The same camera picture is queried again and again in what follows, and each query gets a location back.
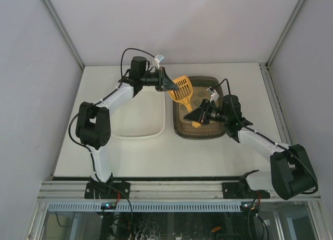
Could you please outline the right aluminium side rail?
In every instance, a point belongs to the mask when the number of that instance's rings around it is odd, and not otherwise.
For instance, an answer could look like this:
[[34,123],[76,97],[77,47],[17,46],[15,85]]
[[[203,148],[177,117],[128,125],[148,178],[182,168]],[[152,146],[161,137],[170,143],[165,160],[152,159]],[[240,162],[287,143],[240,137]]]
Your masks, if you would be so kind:
[[266,63],[260,62],[259,68],[262,74],[268,98],[270,100],[279,136],[284,143],[293,145],[295,144],[295,142],[291,134],[290,126],[288,125],[287,122],[281,96],[275,84],[273,75],[271,74],[270,69]]

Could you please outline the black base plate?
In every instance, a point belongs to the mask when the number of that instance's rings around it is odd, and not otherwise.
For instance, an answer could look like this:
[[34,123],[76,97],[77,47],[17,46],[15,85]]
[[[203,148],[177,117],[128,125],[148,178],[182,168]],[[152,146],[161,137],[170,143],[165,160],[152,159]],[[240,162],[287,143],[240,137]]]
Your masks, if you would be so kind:
[[89,178],[85,188],[85,199],[125,199],[129,197],[131,184],[125,181],[113,181],[102,183]]
[[263,199],[269,199],[270,193],[267,191],[254,191],[243,181],[223,182],[222,183],[223,198],[225,199],[250,199],[257,195],[261,195]]

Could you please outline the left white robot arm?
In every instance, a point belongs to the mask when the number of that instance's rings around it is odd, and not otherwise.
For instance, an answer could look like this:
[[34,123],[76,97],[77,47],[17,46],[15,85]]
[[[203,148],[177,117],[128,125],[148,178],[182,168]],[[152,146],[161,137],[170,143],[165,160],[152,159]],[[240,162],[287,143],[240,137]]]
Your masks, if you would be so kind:
[[[96,103],[82,102],[79,112],[70,122],[68,133],[71,140],[89,151],[93,174],[91,177],[106,183],[112,177],[109,157],[103,149],[111,138],[111,115],[126,101],[134,98],[144,86],[153,86],[158,92],[178,91],[180,88],[168,77],[165,68],[160,66],[164,55],[154,57],[155,71],[149,69],[147,59],[142,56],[132,58],[130,68],[119,80],[119,86]],[[75,135],[71,135],[71,125],[77,120]]]

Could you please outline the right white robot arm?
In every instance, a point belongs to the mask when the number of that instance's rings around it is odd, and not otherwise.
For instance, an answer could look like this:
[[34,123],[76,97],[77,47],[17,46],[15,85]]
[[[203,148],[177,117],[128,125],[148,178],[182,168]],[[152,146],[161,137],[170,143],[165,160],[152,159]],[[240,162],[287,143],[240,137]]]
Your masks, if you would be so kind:
[[300,144],[276,142],[256,130],[252,122],[242,116],[236,95],[224,96],[221,107],[203,99],[196,109],[184,116],[184,120],[202,125],[222,122],[230,138],[251,147],[269,162],[268,172],[253,170],[244,174],[249,190],[275,191],[284,200],[317,192],[318,181],[305,148]]

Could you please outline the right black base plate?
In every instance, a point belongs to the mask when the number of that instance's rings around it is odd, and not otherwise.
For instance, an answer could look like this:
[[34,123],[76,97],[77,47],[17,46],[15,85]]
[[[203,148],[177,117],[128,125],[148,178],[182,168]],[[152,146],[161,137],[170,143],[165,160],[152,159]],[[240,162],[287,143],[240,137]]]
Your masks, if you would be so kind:
[[222,183],[223,198],[225,199],[250,199],[257,195],[261,195],[263,199],[269,199],[270,193],[267,191],[254,191],[243,181],[223,182]]

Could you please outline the aluminium front rail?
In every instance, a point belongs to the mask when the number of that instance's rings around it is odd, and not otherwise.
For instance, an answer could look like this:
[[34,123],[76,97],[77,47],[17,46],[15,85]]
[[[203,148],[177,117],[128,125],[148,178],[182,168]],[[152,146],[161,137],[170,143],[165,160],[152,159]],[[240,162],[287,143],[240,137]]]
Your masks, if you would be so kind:
[[[221,181],[129,181],[130,201],[248,201],[248,198],[226,198]],[[38,201],[83,201],[86,181],[44,181]]]

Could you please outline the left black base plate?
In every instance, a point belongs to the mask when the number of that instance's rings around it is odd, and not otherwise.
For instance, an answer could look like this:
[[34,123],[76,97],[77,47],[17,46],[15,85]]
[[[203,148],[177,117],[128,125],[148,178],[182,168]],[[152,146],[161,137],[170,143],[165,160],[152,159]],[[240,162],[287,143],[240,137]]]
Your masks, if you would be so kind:
[[129,197],[131,184],[125,181],[113,181],[102,183],[89,178],[85,188],[85,199],[125,199]]

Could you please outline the white plastic tray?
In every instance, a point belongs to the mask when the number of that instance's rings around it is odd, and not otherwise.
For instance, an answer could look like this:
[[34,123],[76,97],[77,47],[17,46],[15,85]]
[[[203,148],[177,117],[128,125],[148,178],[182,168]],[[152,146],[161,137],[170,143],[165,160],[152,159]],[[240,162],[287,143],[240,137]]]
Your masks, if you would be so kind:
[[142,139],[158,136],[165,128],[165,94],[144,86],[111,116],[112,136]]

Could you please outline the dark brown litter box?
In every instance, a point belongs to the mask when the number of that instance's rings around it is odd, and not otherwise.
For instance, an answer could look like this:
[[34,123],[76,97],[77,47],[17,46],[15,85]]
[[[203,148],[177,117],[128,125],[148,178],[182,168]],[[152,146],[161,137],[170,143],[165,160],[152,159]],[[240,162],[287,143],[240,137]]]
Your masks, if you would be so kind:
[[[208,87],[214,87],[219,84],[218,79],[209,76],[190,76],[189,77],[193,86],[193,95],[190,100],[192,109],[198,106],[192,104],[195,99],[202,102],[203,99],[210,99],[210,93],[207,91]],[[197,93],[205,92],[204,97],[198,97]],[[187,110],[181,110],[179,103],[173,102],[173,126],[175,133],[185,139],[189,140],[208,140],[221,137],[225,134],[225,126],[223,123],[211,121],[208,125],[201,125],[196,128],[190,121],[186,121],[183,117],[188,114]]]

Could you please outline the yellow litter scoop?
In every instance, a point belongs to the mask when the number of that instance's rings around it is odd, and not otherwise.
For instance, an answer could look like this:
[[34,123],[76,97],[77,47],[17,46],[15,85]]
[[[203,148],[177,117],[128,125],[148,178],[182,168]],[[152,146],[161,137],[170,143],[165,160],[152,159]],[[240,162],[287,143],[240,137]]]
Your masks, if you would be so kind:
[[171,99],[186,107],[188,112],[192,112],[192,106],[190,104],[191,97],[193,95],[193,86],[188,76],[183,75],[173,80],[177,85],[178,91],[168,91]]

